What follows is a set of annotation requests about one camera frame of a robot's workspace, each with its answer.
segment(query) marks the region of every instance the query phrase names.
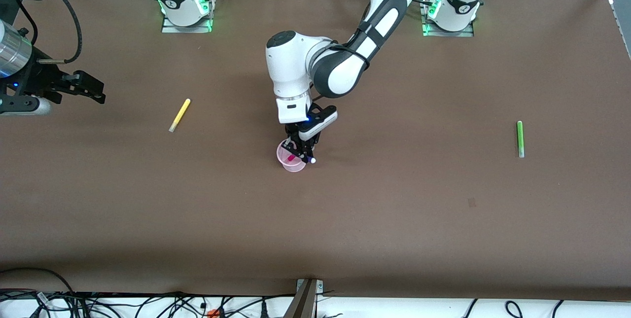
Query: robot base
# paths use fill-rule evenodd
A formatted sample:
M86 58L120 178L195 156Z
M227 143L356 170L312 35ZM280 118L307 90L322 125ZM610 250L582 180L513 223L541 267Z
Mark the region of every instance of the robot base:
M198 22L191 26L178 26L167 19L165 15L162 20L162 33L209 33L212 31L212 17L214 16L215 0L200 2L204 10L208 10L208 15L202 17Z
M429 1L432 4L436 5L437 0L421 0L421 1ZM435 35L438 37L473 37L473 22L469 22L467 27L461 31L445 31L440 28L436 22L434 22L429 15L433 12L435 6L428 6L424 4L420 4L421 6L421 21L423 24L423 35Z

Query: table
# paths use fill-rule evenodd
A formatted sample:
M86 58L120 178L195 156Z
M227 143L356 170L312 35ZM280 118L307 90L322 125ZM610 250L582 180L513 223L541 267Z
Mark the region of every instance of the table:
M219 0L206 35L161 34L152 0L70 1L84 51L64 69L107 100L0 120L3 268L77 291L264 295L316 276L338 295L629 297L631 62L607 0L484 0L475 37L453 39L423 37L411 7L354 92L323 100L340 118L297 174L275 159L265 42L345 40L368 0ZM71 55L61 1L27 8L37 46Z

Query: metal cylinder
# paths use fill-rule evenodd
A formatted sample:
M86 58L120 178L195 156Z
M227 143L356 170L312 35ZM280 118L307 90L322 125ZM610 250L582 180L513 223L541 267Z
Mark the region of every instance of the metal cylinder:
M33 47L13 26L0 22L0 77L9 77L27 64Z

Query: pink cup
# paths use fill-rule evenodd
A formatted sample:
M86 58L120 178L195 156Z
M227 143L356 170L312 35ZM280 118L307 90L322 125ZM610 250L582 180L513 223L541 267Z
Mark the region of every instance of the pink cup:
M284 143L284 141L280 142L277 148L277 159L282 164L282 167L284 167L284 169L286 169L288 172L293 173L297 173L300 170L304 169L307 163L300 160L300 158L298 158L297 156L293 156L293 154L287 151L287 149L282 147L282 143Z

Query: metal bracket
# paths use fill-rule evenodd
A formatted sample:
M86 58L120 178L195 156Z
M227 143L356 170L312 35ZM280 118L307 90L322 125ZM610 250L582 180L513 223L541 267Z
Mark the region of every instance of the metal bracket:
M202 8L208 9L208 14L191 26L177 26L171 23L165 15L162 19L162 33L209 33L212 31L212 18L214 17L214 6L216 0L209 0L200 3Z
M298 292L300 290L300 287L302 286L302 284L305 282L306 279L298 279L296 280L296 292ZM316 280L316 294L322 294L324 293L324 283L322 282L322 280Z
M322 293L324 285L321 280L301 279L296 287L298 292L293 296L291 304L282 318L314 318L316 316L316 298Z

